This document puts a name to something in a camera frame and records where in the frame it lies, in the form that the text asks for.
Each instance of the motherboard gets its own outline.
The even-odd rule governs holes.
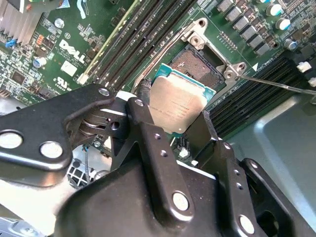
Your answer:
[[[22,41],[14,32],[32,27],[13,19],[27,9],[4,2],[0,95],[26,105],[89,83],[135,93],[166,64],[216,91],[212,111],[247,83],[238,75],[315,41],[315,0],[65,0]]]

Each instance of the black plastic bracket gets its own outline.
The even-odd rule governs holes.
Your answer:
[[[198,168],[217,178],[218,218],[223,233],[267,236],[257,224],[244,170],[238,165],[232,147],[217,137],[207,111],[199,115],[187,136],[192,156],[199,161]]]
[[[0,147],[0,178],[43,187],[59,183],[72,160],[72,144],[83,118],[110,107],[114,99],[100,85],[91,84],[0,117],[0,134],[12,132],[23,139],[14,149]],[[44,156],[40,148],[47,142],[58,144],[62,154]]]
[[[111,170],[141,154],[155,216],[165,227],[180,230],[192,220],[195,208],[165,132],[154,125],[142,100],[130,98],[126,110],[131,134],[113,157]]]

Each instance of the green circuit board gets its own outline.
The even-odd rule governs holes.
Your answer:
[[[219,10],[222,1],[96,0],[82,3],[82,11],[71,2],[69,8],[46,12],[27,45],[6,48],[10,38],[0,35],[0,90],[27,105],[92,82],[131,91],[141,75],[153,77],[161,63],[170,65],[183,52],[188,42],[179,39],[148,69],[180,30],[200,18],[207,19],[204,35],[232,64],[246,63],[245,73],[250,76],[285,50],[285,40],[299,45],[315,33],[314,0],[273,1],[282,6],[278,16],[267,15],[270,1],[231,1],[230,10],[237,7],[240,16],[245,15],[249,26],[262,36],[261,45],[269,46],[259,55],[258,48],[249,46],[250,39],[245,40],[242,31],[233,28],[235,23],[228,20],[230,10]],[[275,27],[280,18],[291,21],[285,31]],[[57,28],[56,20],[62,20],[64,26]],[[40,68],[33,66],[38,57],[46,60]],[[222,80],[213,88],[220,91],[224,87]]]
[[[133,0],[112,4],[88,1],[83,5],[84,19],[72,2],[69,8],[56,9],[42,15],[29,44],[4,47],[9,40],[0,36],[0,89],[26,105],[82,86],[78,77],[91,63]],[[56,19],[64,27],[55,26]],[[46,64],[33,66],[37,53],[45,53]]]

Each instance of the mounting hole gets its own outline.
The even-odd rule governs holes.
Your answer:
[[[161,139],[161,137],[160,137],[160,135],[159,135],[158,133],[155,134],[155,138],[156,138],[157,140],[160,140],[160,139]]]
[[[240,183],[236,183],[237,188],[239,188],[240,190],[243,190],[243,186]]]
[[[113,131],[115,131],[115,130],[118,130],[118,128],[119,128],[119,122],[111,122],[111,129],[113,130]]]
[[[244,64],[239,64],[238,68],[239,68],[240,70],[244,70],[244,69],[245,69],[245,65],[244,65]]]
[[[162,157],[167,157],[168,156],[168,154],[167,154],[167,152],[165,150],[161,150],[160,155]]]
[[[274,44],[272,45],[272,48],[278,48],[278,43],[274,43]]]
[[[240,176],[240,173],[238,170],[234,169],[234,173],[237,175],[237,176]]]
[[[198,24],[199,24],[201,27],[204,27],[204,26],[205,26],[205,21],[200,20],[200,21],[198,22]]]

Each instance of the electronic component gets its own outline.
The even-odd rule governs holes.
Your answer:
[[[11,95],[10,91],[7,91],[5,89],[0,89],[0,98],[7,98]]]
[[[261,35],[264,35],[268,32],[268,29],[267,27],[262,27],[260,30],[258,30],[258,33],[261,34]]]
[[[47,55],[46,48],[44,48],[44,47],[37,48],[35,51],[35,55],[37,55],[38,57],[46,57],[46,55]]]
[[[248,25],[248,23],[249,23],[248,19],[243,16],[240,20],[238,20],[238,21],[234,24],[233,28],[234,28],[235,30],[241,31],[243,28],[246,27],[246,25]]]
[[[56,96],[56,94],[54,92],[52,92],[51,90],[42,87],[39,92],[38,92],[39,96],[42,97],[43,99],[47,100],[47,99],[51,99],[54,96]]]
[[[291,51],[295,50],[297,48],[297,45],[297,42],[291,39],[286,39],[284,42],[284,47]]]
[[[90,44],[91,48],[95,48],[97,46],[97,43],[95,41],[93,41],[91,44]]]
[[[268,44],[264,44],[263,46],[261,46],[258,50],[256,50],[256,53],[258,55],[264,55],[266,52],[268,52],[270,50],[270,47],[268,46]]]
[[[254,11],[250,8],[244,13],[244,15],[245,17],[249,18],[253,13]]]
[[[246,3],[245,0],[240,0],[239,2],[236,3],[237,7],[242,7]]]
[[[256,29],[253,26],[250,26],[247,30],[245,30],[245,32],[241,34],[241,36],[245,40],[249,40],[251,37],[254,36],[255,33],[257,33]]]
[[[38,57],[33,60],[33,66],[35,68],[42,68],[47,63],[47,60],[44,57]]]
[[[233,5],[233,0],[223,0],[217,7],[221,12],[227,11]]]
[[[62,28],[64,28],[64,26],[65,26],[65,22],[64,22],[62,19],[57,18],[57,19],[55,20],[55,22],[54,22],[54,25],[55,25],[57,28],[62,29]]]
[[[260,19],[259,19],[259,18],[255,18],[255,19],[253,19],[253,21],[251,22],[251,24],[252,24],[253,26],[258,25],[259,23],[260,23]]]
[[[42,44],[46,45],[46,47],[49,48],[50,50],[52,50],[55,45],[54,42],[52,42],[50,39],[47,39],[47,38],[44,38],[42,40]]]
[[[295,41],[299,41],[301,40],[302,38],[304,37],[304,34],[303,34],[303,30],[302,29],[298,29],[297,31],[295,31],[292,35],[292,38],[295,40]]]
[[[96,55],[97,55],[97,51],[94,48],[89,49],[87,52],[87,56],[90,59],[93,59]]]
[[[215,93],[200,82],[162,64],[150,93],[154,123],[168,133],[182,134]]]
[[[309,23],[306,23],[301,29],[303,32],[305,32],[305,31],[309,30],[310,27],[311,27],[311,25]]]
[[[263,41],[262,37],[260,35],[257,35],[256,38],[254,38],[250,43],[249,46],[252,48],[257,47],[261,42]]]
[[[13,73],[13,76],[11,78],[12,80],[14,80],[15,82],[19,83],[20,85],[23,84],[25,76],[23,76],[21,73],[19,73],[18,71],[15,71]]]
[[[276,28],[282,31],[285,31],[291,25],[291,21],[285,18],[280,18],[276,22]]]
[[[190,76],[210,88],[215,88],[225,79],[203,56],[202,51],[197,51],[187,45],[169,64],[173,69]]]
[[[238,7],[234,7],[225,18],[230,22],[234,22],[241,14],[241,10]]]
[[[266,13],[268,16],[278,16],[282,13],[282,6],[280,4],[270,4]]]

